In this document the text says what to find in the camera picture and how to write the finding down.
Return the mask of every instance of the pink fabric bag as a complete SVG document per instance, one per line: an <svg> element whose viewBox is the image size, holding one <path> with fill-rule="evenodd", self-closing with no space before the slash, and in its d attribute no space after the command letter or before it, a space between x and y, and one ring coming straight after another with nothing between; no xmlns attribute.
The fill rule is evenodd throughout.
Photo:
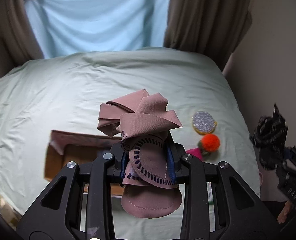
<svg viewBox="0 0 296 240"><path fill-rule="evenodd" d="M129 152L121 204L139 218L157 218L175 211L182 202L178 185L167 171L165 139L168 130L182 127L168 100L145 89L100 105L98 129L108 136L122 135Z"/></svg>

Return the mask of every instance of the metal screw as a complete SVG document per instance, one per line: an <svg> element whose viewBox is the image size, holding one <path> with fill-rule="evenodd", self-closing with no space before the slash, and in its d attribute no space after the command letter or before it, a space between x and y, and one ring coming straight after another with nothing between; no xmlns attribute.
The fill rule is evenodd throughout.
<svg viewBox="0 0 296 240"><path fill-rule="evenodd" d="M229 164L226 163L226 162L220 162L220 163L219 163L219 166L220 166L222 169L226 169L226 168L229 167Z"/></svg>
<svg viewBox="0 0 296 240"><path fill-rule="evenodd" d="M67 167L68 168L73 168L75 166L75 162L68 162Z"/></svg>
<svg viewBox="0 0 296 240"><path fill-rule="evenodd" d="M106 160L110 160L111 158L112 158L112 154L111 153L105 153L104 155L103 155L103 158L104 159L106 159Z"/></svg>
<svg viewBox="0 0 296 240"><path fill-rule="evenodd" d="M190 159L192 159L192 155L189 154L189 153L186 153L186 154L183 155L183 158L184 158L185 160L190 160Z"/></svg>

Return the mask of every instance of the bed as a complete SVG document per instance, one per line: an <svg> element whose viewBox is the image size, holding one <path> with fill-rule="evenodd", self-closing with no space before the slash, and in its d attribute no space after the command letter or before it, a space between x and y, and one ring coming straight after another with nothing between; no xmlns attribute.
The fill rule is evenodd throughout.
<svg viewBox="0 0 296 240"><path fill-rule="evenodd" d="M0 194L23 214L47 185L43 169L51 130L102 135L96 129L100 103L142 88L169 100L168 110L174 109L183 125L171 131L173 139L186 150L200 139L192 128L192 115L209 112L218 123L214 133L221 146L207 162L227 161L260 195L249 133L221 71L204 55L167 48L33 60L0 78ZM179 236L183 205L152 220L126 214L119 199L113 200L113 207L118 238ZM151 230L154 225L169 225L169 230Z"/></svg>

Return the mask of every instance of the yellow trim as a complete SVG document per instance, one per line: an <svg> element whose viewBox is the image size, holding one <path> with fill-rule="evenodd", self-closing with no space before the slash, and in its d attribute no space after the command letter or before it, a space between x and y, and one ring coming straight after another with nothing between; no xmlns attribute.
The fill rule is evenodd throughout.
<svg viewBox="0 0 296 240"><path fill-rule="evenodd" d="M210 132L201 132L201 131L199 131L196 127L194 127L193 126L193 124L192 124L192 128L197 132L197 133L199 133L199 134L201 134L201 135L205 135L205 134L208 134L208 133L213 133L214 132L214 130L216 129L216 126L217 126L217 122L215 121L215 127L210 131Z"/></svg>

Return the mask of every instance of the cardboard box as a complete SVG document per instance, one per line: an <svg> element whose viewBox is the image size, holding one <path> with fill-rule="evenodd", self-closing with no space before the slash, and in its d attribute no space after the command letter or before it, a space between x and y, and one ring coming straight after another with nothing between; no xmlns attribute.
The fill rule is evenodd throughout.
<svg viewBox="0 0 296 240"><path fill-rule="evenodd" d="M78 164L92 162L98 156L109 152L114 143L121 137L108 137L52 130L48 145L44 178L51 181L70 161ZM111 185L112 195L122 195L123 188L118 184Z"/></svg>

